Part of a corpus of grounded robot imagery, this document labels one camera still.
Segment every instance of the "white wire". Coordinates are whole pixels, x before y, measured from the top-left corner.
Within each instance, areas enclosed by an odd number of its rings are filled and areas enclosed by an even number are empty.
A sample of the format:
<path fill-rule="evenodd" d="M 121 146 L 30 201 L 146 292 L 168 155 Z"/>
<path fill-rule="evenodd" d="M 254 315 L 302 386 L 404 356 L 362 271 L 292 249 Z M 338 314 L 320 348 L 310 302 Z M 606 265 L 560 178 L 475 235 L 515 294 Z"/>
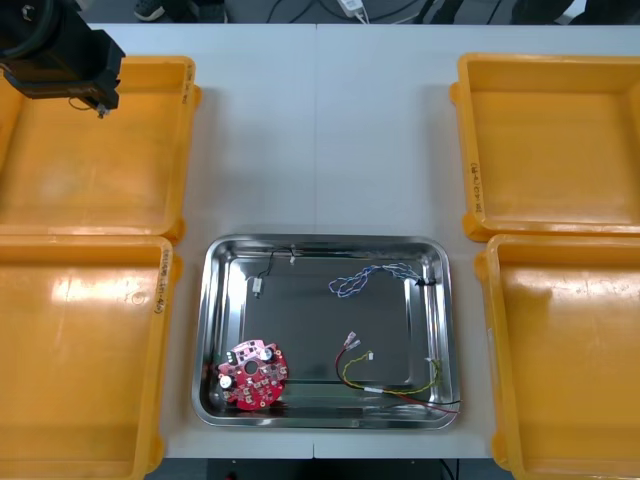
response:
<path fill-rule="evenodd" d="M 418 275 L 413 269 L 407 265 L 406 263 L 390 263 L 388 265 L 371 265 L 369 267 L 364 268 L 362 271 L 355 274 L 353 277 L 340 277 L 336 278 L 332 282 L 329 283 L 329 290 L 332 293 L 338 295 L 338 298 L 347 298 L 352 297 L 353 295 L 357 295 L 362 291 L 367 282 L 369 281 L 369 276 L 375 272 L 386 271 L 393 275 L 395 278 L 400 280 L 415 280 L 416 282 L 421 280 L 422 277 Z M 340 285 L 336 288 L 334 284 L 340 283 Z"/>

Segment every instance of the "red circuit board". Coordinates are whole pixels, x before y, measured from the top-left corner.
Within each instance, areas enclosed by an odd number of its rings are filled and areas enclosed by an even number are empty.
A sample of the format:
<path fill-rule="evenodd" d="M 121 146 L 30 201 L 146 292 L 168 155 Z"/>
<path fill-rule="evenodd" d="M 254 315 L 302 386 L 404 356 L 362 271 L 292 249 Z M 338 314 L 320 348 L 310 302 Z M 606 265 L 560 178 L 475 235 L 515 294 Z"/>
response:
<path fill-rule="evenodd" d="M 218 382 L 227 402 L 235 402 L 241 410 L 258 410 L 280 398 L 289 368 L 275 343 L 265 346 L 262 340 L 249 340 L 227 352 L 227 361 L 218 365 Z"/>

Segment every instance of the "white table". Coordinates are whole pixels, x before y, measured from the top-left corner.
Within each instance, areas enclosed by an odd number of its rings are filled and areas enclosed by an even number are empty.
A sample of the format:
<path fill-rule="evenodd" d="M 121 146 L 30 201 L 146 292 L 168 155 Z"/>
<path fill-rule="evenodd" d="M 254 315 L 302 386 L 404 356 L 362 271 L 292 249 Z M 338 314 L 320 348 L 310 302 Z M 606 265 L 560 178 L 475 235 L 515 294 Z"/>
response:
<path fill-rule="evenodd" d="M 187 55 L 196 117 L 164 387 L 170 457 L 454 458 L 490 455 L 493 400 L 482 249 L 460 226 L 464 193 L 448 87 L 470 51 L 640 55 L 640 27 L 108 25 L 130 55 Z M 204 425 L 190 382 L 201 266 L 229 233 L 423 235 L 452 268 L 464 403 L 448 429 L 261 430 Z"/>

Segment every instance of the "white connector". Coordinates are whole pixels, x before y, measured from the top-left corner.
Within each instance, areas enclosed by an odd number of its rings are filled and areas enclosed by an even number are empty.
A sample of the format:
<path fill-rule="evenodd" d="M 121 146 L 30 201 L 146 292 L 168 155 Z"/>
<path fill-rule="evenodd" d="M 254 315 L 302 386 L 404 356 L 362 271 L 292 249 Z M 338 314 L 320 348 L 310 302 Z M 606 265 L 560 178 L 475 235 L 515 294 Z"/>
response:
<path fill-rule="evenodd" d="M 338 0 L 338 3 L 344 14 L 349 18 L 357 17 L 358 15 L 362 17 L 364 15 L 362 0 Z"/>
<path fill-rule="evenodd" d="M 353 342 L 353 339 L 356 338 L 356 332 L 351 332 L 348 336 L 347 339 L 344 341 L 344 346 L 348 346 L 351 342 Z"/>
<path fill-rule="evenodd" d="M 253 279 L 253 287 L 252 287 L 251 291 L 253 292 L 253 295 L 256 298 L 260 298 L 260 294 L 262 293 L 262 279 L 261 278 L 254 278 Z"/>
<path fill-rule="evenodd" d="M 347 348 L 345 349 L 345 352 L 348 352 L 349 350 L 353 350 L 358 345 L 360 345 L 360 340 L 359 339 L 356 340 L 355 342 L 353 342 L 352 344 L 348 345 Z"/>

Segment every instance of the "orange plastic tray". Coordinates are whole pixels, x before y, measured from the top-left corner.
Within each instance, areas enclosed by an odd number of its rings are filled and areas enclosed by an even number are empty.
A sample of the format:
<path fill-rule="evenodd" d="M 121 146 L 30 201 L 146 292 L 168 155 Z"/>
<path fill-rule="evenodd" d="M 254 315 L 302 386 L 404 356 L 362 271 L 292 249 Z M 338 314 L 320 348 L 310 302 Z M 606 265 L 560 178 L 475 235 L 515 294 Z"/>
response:
<path fill-rule="evenodd" d="M 140 479 L 180 265 L 160 237 L 0 236 L 0 479 Z"/>
<path fill-rule="evenodd" d="M 67 99 L 29 100 L 0 78 L 0 235 L 180 240 L 194 63 L 129 57 L 120 78 L 120 106 L 103 120 Z"/>
<path fill-rule="evenodd" d="M 640 58 L 469 54 L 467 235 L 640 234 Z"/>
<path fill-rule="evenodd" d="M 498 235 L 475 267 L 497 463 L 518 480 L 640 477 L 640 239 Z"/>

